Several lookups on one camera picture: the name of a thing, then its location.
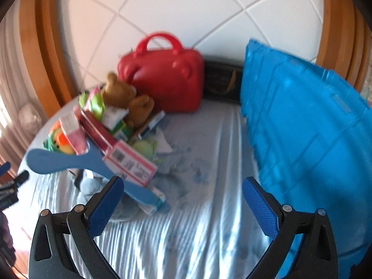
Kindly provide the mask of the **blue plastic paddle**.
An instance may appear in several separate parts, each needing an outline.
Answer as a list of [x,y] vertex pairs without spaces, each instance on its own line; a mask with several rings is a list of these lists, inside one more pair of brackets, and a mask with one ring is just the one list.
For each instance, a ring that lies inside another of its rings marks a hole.
[[[74,168],[88,169],[107,179],[115,176],[115,173],[104,163],[100,150],[92,142],[88,142],[88,152],[82,155],[31,149],[26,154],[26,163],[33,172],[38,174],[50,174]],[[124,192],[141,204],[156,205],[158,202],[158,197],[152,191],[125,179]]]

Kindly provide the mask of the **yellow duck plush green hood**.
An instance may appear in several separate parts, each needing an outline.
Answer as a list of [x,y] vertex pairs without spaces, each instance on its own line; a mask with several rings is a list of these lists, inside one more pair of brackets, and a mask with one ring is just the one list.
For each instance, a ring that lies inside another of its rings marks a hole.
[[48,137],[43,142],[43,147],[51,152],[75,155],[74,149],[62,131],[60,121],[56,121],[49,130]]

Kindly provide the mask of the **pink tissue pack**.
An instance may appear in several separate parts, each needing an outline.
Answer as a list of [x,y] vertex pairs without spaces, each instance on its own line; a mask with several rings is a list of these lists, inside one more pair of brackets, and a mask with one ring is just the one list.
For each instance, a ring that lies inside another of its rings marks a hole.
[[80,126],[78,118],[74,112],[69,112],[59,118],[62,131],[77,155],[87,151],[87,141],[85,133]]

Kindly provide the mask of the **pink green wet wipes pack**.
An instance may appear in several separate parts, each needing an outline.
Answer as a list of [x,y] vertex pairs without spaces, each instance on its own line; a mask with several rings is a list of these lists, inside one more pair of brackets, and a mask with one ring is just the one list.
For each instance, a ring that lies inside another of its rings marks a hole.
[[90,111],[98,121],[102,120],[105,104],[102,91],[99,87],[81,93],[79,96],[79,105],[82,110]]

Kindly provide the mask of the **red white flat box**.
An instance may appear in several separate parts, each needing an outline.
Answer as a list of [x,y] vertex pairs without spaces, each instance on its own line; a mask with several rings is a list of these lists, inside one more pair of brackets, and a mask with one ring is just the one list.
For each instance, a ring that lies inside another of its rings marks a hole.
[[73,112],[83,133],[77,140],[78,154],[97,148],[113,173],[140,186],[149,184],[157,171],[155,164],[123,140],[115,139],[90,111],[75,105]]

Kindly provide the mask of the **light green soft ball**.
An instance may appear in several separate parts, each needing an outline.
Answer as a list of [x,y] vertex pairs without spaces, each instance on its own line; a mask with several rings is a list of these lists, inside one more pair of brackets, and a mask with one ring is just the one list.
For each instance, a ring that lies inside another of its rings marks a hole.
[[157,142],[154,140],[137,140],[130,146],[146,159],[152,160],[156,154]]

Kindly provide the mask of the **brown teddy bear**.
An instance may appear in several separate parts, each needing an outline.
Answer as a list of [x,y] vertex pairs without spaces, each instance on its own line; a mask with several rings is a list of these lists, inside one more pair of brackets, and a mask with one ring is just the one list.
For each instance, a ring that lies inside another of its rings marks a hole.
[[152,97],[137,94],[135,87],[120,80],[113,72],[108,73],[102,97],[106,105],[128,110],[124,121],[133,129],[143,126],[154,108]]

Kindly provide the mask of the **blue plastic storage crate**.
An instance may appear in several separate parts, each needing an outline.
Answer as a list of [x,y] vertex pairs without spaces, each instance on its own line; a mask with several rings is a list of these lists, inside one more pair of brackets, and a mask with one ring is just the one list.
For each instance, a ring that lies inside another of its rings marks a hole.
[[371,245],[371,107],[336,72],[256,40],[240,101],[262,187],[299,211],[327,212],[348,278]]

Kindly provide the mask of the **red handbag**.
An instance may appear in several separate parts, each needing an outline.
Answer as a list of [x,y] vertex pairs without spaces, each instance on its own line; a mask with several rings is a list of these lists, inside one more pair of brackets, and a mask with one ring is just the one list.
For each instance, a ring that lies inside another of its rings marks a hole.
[[120,80],[134,86],[139,94],[152,97],[158,110],[191,113],[200,107],[203,57],[168,32],[144,37],[133,52],[121,57],[117,71]]

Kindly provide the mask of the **black gift box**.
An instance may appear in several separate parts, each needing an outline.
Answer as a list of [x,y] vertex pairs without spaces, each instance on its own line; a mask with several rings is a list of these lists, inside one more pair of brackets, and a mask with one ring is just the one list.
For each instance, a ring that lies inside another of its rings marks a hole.
[[242,66],[219,59],[205,59],[203,98],[239,105],[242,77]]

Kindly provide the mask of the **wooden door frame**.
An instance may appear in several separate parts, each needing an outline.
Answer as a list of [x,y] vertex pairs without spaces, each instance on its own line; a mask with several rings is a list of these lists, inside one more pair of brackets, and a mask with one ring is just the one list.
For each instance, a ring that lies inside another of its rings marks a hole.
[[50,118],[78,94],[62,49],[57,0],[20,0],[19,19],[30,81]]

